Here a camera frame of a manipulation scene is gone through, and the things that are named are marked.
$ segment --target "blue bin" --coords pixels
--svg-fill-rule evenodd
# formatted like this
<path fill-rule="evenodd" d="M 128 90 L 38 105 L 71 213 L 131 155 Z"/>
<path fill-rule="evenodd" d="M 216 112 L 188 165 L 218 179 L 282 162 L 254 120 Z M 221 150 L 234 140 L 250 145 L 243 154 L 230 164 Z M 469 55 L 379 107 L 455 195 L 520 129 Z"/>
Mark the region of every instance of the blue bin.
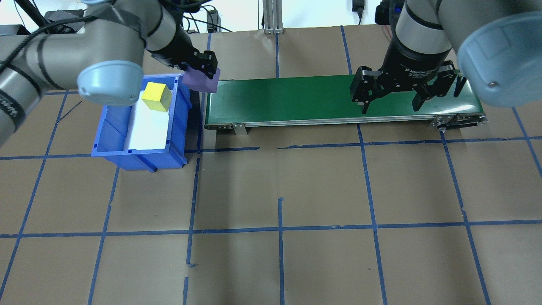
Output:
<path fill-rule="evenodd" d="M 181 168 L 187 164 L 184 145 L 188 110 L 192 104 L 190 90 L 182 84 L 182 79 L 183 76 L 179 74 L 146 75 L 141 84 L 141 90 L 149 81 L 166 84 L 173 90 L 164 149 L 124 150 L 132 106 L 104 106 L 91 155 L 104 157 L 124 170 L 146 169 L 155 172 L 160 168 Z"/>

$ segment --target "green conveyor belt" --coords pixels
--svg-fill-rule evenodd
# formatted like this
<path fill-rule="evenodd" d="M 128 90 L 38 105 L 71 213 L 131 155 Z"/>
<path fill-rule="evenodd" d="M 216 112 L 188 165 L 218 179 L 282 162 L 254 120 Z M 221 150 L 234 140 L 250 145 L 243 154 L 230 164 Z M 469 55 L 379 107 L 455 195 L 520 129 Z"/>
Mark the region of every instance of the green conveyor belt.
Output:
<path fill-rule="evenodd" d="M 352 75 L 254 80 L 226 80 L 207 101 L 205 127 L 218 129 L 232 123 L 245 126 L 277 126 L 385 122 L 432 119 L 442 114 L 483 113 L 478 98 L 467 85 L 453 97 L 455 84 L 447 96 L 433 98 L 418 112 L 412 110 L 415 92 L 390 93 L 371 102 L 363 115 L 351 101 Z"/>

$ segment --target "yellow wooden block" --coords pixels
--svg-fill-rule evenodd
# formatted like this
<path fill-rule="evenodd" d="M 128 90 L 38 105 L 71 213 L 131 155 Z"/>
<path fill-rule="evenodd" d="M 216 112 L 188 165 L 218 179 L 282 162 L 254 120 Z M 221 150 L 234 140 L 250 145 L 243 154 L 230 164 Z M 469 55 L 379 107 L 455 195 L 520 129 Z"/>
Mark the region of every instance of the yellow wooden block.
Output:
<path fill-rule="evenodd" d="M 168 111 L 171 105 L 171 91 L 165 84 L 149 81 L 141 99 L 151 110 Z"/>

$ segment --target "metal bracket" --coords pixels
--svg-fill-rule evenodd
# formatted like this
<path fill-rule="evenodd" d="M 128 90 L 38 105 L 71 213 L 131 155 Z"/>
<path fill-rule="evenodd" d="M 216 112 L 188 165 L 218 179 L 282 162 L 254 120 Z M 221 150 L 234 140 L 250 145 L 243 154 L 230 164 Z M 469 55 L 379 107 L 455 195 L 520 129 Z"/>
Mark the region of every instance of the metal bracket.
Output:
<path fill-rule="evenodd" d="M 244 126 L 243 123 L 238 124 L 232 124 L 234 127 L 234 132 L 238 136 L 246 135 L 247 134 L 247 128 Z"/>
<path fill-rule="evenodd" d="M 436 116 L 430 126 L 445 132 L 449 129 L 459 129 L 471 126 L 480 126 L 486 124 L 487 117 L 485 113 L 472 115 L 441 115 Z"/>
<path fill-rule="evenodd" d="M 207 130 L 234 130 L 235 134 L 240 135 L 247 135 L 247 127 L 244 123 L 233 123 L 233 124 L 221 124 L 221 125 L 205 125 L 205 129 Z"/>
<path fill-rule="evenodd" d="M 267 35 L 282 34 L 282 0 L 263 0 L 263 31 Z"/>

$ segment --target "purple foam block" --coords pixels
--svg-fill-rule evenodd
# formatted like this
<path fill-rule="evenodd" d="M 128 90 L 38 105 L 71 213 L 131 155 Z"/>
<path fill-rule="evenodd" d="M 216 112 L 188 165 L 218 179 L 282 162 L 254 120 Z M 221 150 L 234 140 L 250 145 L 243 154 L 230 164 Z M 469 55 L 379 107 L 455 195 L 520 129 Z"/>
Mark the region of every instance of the purple foam block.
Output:
<path fill-rule="evenodd" d="M 219 78 L 219 68 L 216 68 L 215 76 L 209 79 L 203 72 L 188 67 L 184 72 L 183 84 L 194 91 L 216 93 Z"/>

